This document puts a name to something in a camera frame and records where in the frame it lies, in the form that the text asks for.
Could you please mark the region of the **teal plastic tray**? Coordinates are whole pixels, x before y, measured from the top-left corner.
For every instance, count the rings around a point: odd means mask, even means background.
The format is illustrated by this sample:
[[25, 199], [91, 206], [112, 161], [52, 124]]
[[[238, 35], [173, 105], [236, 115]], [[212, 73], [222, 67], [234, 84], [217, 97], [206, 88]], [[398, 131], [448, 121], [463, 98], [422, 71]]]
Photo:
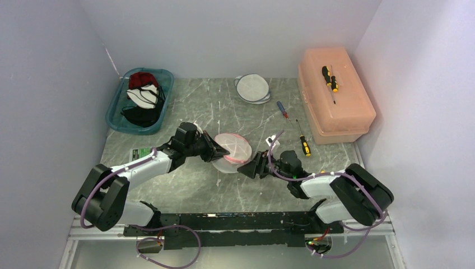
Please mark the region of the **teal plastic tray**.
[[[129, 89], [129, 77], [136, 72], [148, 72], [154, 75], [159, 87], [154, 85], [138, 89]], [[174, 75], [165, 69], [135, 68], [128, 71], [121, 79], [116, 93], [109, 105], [105, 119], [108, 126], [118, 132], [132, 135], [152, 135], [159, 131], [164, 121], [170, 95], [173, 89]], [[121, 110], [126, 106], [140, 106], [145, 109], [160, 110], [158, 121], [150, 127], [140, 127], [129, 123]]]

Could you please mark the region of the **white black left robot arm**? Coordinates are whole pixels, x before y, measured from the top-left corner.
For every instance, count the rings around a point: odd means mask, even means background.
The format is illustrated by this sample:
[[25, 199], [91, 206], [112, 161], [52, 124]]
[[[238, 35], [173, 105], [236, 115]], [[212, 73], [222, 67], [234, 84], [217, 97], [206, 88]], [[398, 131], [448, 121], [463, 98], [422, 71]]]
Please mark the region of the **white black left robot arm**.
[[199, 156], [205, 163], [229, 154], [206, 131], [190, 122], [181, 123], [175, 134], [150, 153], [129, 163], [94, 166], [72, 202], [84, 229], [108, 231], [118, 224], [154, 235], [161, 228], [161, 212], [147, 202], [130, 202], [129, 191], [159, 175], [176, 170], [189, 157]]

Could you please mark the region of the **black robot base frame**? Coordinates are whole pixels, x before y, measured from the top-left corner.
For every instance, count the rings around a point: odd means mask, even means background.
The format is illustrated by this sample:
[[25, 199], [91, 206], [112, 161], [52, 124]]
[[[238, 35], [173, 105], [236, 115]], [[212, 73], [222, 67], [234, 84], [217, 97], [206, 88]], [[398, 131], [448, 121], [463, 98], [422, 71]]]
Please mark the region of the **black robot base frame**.
[[303, 247], [311, 236], [343, 234], [338, 222], [325, 224], [307, 211], [165, 214], [152, 218], [144, 230], [126, 226], [126, 237], [161, 236], [166, 250], [197, 246], [286, 245]]

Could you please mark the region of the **red cloth garment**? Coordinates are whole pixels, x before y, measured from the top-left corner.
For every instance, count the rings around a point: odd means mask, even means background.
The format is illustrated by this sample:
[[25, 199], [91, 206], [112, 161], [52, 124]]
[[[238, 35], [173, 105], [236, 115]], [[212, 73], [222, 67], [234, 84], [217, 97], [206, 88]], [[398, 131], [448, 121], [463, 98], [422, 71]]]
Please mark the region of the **red cloth garment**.
[[154, 75], [148, 72], [136, 72], [129, 77], [128, 88], [138, 89], [145, 86], [154, 85], [156, 88], [159, 87], [159, 83], [155, 79]]

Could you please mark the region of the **white mesh blue zip laundry bag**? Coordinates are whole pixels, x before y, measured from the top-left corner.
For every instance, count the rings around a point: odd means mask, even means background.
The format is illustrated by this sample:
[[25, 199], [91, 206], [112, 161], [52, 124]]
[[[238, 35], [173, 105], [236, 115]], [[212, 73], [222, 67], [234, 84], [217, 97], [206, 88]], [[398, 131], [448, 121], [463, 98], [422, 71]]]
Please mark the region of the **white mesh blue zip laundry bag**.
[[264, 104], [271, 98], [269, 83], [260, 75], [251, 73], [234, 78], [237, 95], [250, 104]]

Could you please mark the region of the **aluminium extrusion rail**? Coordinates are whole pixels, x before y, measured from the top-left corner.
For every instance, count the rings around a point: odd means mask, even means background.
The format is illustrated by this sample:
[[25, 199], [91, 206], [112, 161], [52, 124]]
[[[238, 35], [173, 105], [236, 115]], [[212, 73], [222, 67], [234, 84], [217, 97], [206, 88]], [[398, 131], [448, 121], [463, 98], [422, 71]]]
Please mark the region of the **aluminium extrusion rail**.
[[80, 225], [80, 216], [75, 215], [69, 234], [67, 236], [67, 242], [59, 268], [72, 268], [72, 263], [76, 254], [76, 250], [81, 241], [123, 239], [124, 236], [122, 234], [124, 228], [125, 225], [119, 224], [113, 226], [108, 231], [100, 231], [98, 228], [84, 229]]

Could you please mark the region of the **pink zip mesh laundry bag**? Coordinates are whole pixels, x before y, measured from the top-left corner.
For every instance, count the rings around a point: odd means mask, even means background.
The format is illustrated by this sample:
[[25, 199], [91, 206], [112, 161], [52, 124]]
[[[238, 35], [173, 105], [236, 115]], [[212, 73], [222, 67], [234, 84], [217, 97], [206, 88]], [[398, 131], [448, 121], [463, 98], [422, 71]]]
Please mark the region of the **pink zip mesh laundry bag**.
[[228, 155], [212, 162], [220, 172], [234, 174], [238, 168], [247, 164], [252, 156], [252, 147], [242, 136], [235, 133], [221, 133], [215, 136], [215, 141], [229, 152]]

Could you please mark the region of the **black yellow screwdriver on table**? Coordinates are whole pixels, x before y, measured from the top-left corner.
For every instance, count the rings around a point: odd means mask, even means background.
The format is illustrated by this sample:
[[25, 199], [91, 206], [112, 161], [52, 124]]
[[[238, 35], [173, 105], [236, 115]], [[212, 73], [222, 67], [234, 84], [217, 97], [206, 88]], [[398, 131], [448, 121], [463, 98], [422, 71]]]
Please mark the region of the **black yellow screwdriver on table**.
[[299, 132], [300, 132], [300, 142], [301, 142], [301, 147], [302, 147], [302, 151], [304, 153], [305, 156], [309, 157], [311, 156], [311, 149], [308, 145], [308, 142], [302, 132], [302, 129], [301, 129], [301, 126], [300, 126], [300, 123], [298, 120], [296, 120], [296, 123], [297, 123], [297, 127], [299, 129]]

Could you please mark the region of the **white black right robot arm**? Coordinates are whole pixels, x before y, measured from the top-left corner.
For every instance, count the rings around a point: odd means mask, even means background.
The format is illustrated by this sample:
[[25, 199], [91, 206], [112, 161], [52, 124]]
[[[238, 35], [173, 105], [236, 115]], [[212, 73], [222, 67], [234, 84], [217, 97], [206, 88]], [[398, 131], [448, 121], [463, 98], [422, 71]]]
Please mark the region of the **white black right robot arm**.
[[284, 151], [279, 159], [266, 151], [257, 152], [237, 172], [248, 178], [273, 176], [285, 180], [294, 197], [318, 199], [309, 210], [308, 219], [316, 233], [323, 232], [331, 223], [350, 219], [373, 226], [394, 202], [389, 188], [361, 165], [352, 163], [340, 171], [309, 173], [295, 151]]

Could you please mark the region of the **orange translucent plastic storage box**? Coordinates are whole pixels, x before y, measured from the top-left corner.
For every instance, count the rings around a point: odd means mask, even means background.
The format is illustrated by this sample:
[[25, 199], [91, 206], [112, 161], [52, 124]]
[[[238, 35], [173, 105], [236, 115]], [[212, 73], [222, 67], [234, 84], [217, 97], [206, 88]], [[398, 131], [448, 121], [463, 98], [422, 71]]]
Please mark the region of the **orange translucent plastic storage box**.
[[345, 48], [307, 49], [298, 75], [316, 144], [355, 142], [369, 132], [376, 111]]

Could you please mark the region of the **green label clear bit case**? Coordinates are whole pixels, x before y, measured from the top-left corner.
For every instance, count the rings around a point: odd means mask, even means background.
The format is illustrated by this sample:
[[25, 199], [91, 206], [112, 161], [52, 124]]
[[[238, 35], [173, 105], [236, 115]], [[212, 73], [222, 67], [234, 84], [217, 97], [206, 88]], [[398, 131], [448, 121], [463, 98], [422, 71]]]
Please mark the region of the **green label clear bit case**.
[[156, 148], [138, 148], [131, 149], [129, 153], [129, 161], [132, 164], [143, 164], [152, 160], [156, 156]]

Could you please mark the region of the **black yellow screwdriver on box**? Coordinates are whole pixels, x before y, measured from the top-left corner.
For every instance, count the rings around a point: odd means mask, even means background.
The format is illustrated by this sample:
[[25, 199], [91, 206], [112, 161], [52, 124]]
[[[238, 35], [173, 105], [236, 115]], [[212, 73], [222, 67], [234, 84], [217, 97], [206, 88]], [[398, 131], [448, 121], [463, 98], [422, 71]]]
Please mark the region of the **black yellow screwdriver on box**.
[[334, 97], [334, 93], [338, 92], [338, 83], [336, 81], [336, 77], [331, 73], [330, 68], [328, 68], [327, 66], [322, 67], [322, 75], [324, 77], [327, 88], [330, 91], [330, 96], [332, 97], [333, 104], [336, 104], [336, 99]]

